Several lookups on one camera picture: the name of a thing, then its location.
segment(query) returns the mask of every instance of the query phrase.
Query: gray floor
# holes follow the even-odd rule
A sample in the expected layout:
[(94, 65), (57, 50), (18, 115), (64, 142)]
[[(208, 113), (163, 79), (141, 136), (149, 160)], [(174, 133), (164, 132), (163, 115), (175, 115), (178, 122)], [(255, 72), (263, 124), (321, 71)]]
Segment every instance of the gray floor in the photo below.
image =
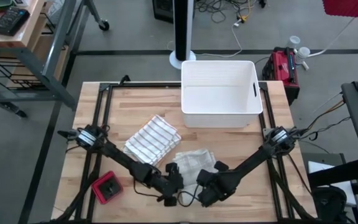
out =
[[(162, 50), (173, 40), (173, 26), (153, 18), (151, 1), (97, 0), (100, 15), (110, 21), (112, 31), (102, 33), (90, 17), (81, 50)], [(193, 49), (237, 49), (231, 34), (234, 12), (225, 11), (227, 19), (219, 24), (210, 14), (196, 12), (193, 26)], [(272, 49), (284, 45), (290, 35), (301, 37), (301, 44), (322, 49), (346, 25), (349, 18), (327, 16), (321, 1), (270, 1), (270, 7), (253, 8), (246, 24), (236, 28), (244, 49)], [(358, 49), (358, 19), (334, 44), (334, 49)], [(240, 55), (231, 60), (256, 61), (266, 55)], [(221, 58), (200, 56), (200, 60)], [(309, 71), (298, 69), (301, 92), (291, 106), (297, 126), (306, 126), (317, 114), (340, 100), (311, 112), (331, 96), (340, 92), (340, 84), (358, 80), (358, 55), (323, 55), (308, 59)], [(257, 65), (258, 73), (264, 62)], [(78, 98), (81, 83), (86, 81), (118, 81), (123, 75), (133, 80), (179, 80), (167, 56), (77, 57), (68, 91)], [(0, 109), (0, 223), (16, 223), (24, 203), (30, 178), (45, 134), (53, 103), (18, 104), (29, 119), (20, 120)], [(348, 116), (345, 107), (319, 120), (324, 127)], [(72, 125), (74, 112), (63, 106), (57, 130)], [(321, 134), (315, 141), (330, 152), (343, 152), (348, 161), (358, 159), (358, 142), (351, 122)], [(303, 152), (321, 152), (301, 144)], [(63, 165), (65, 141), (54, 136), (39, 193), (31, 214), (32, 222), (50, 217), (57, 184)]]

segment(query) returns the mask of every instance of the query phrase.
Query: crumpled cloth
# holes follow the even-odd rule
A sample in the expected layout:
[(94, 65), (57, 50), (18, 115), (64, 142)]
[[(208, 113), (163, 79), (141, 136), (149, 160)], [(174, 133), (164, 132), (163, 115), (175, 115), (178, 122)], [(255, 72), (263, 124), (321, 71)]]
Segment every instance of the crumpled cloth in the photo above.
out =
[(140, 162), (155, 166), (180, 140), (178, 130), (155, 115), (125, 142), (123, 151), (132, 154)]
[[(201, 169), (208, 172), (217, 172), (214, 168), (216, 159), (213, 152), (207, 149), (199, 149), (189, 152), (178, 152), (173, 158), (173, 162), (176, 162), (179, 167), (179, 173), (183, 177), (183, 190), (189, 192), (188, 194), (181, 194), (181, 201), (184, 205), (188, 205), (193, 198), (194, 192), (197, 188), (197, 176)], [(202, 187), (197, 188), (197, 195), (202, 191)]]

